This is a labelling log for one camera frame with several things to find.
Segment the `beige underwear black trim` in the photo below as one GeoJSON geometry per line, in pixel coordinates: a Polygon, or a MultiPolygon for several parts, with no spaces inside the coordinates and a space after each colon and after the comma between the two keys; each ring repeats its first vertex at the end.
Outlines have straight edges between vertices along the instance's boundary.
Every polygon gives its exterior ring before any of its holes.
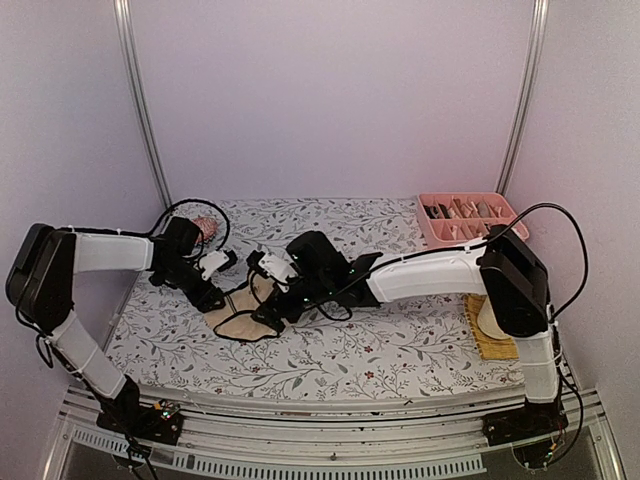
{"type": "Polygon", "coordinates": [[[284,331],[280,322],[269,326],[255,320],[252,315],[273,292],[274,282],[261,276],[249,275],[240,286],[225,294],[225,305],[204,314],[206,325],[220,338],[240,342],[256,342],[277,338],[284,331]]]}

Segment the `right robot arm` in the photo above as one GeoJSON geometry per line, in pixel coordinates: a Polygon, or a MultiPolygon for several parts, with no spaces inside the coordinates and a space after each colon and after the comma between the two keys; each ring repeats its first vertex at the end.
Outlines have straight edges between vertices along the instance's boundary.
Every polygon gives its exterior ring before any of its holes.
{"type": "Polygon", "coordinates": [[[548,272],[507,226],[453,247],[410,254],[364,254],[349,261],[320,231],[308,231],[286,247],[288,257],[254,252],[250,266],[276,283],[252,313],[253,320],[282,331],[285,322],[326,302],[347,309],[378,307],[406,298],[441,294],[488,297],[498,327],[514,339],[528,406],[517,427],[537,436],[552,424],[560,380],[552,334],[548,272]]]}

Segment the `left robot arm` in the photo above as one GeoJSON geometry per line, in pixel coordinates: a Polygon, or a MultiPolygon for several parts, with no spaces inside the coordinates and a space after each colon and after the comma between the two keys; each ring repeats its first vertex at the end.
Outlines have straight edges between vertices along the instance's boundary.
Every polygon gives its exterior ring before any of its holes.
{"type": "Polygon", "coordinates": [[[76,312],[75,280],[87,272],[148,272],[155,286],[181,291],[199,312],[224,307],[224,293],[191,257],[199,235],[191,220],[172,218],[158,235],[35,223],[10,269],[5,291],[18,318],[50,345],[99,397],[128,434],[148,426],[148,412],[129,396],[136,384],[108,359],[76,312]]]}

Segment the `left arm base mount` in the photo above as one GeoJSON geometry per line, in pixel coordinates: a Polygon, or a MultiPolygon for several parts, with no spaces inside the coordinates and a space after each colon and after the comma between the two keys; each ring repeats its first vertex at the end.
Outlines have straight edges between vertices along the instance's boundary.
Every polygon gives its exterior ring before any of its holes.
{"type": "Polygon", "coordinates": [[[136,440],[177,445],[184,423],[179,404],[162,399],[147,406],[139,402],[137,393],[126,392],[117,399],[97,399],[101,407],[98,427],[136,440]]]}

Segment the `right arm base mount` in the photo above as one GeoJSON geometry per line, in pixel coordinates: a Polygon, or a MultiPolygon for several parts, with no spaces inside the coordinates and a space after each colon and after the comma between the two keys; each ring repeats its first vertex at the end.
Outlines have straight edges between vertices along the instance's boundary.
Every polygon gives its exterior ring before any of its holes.
{"type": "Polygon", "coordinates": [[[482,417],[482,433],[490,446],[559,433],[569,422],[560,397],[551,403],[532,403],[482,417]]]}

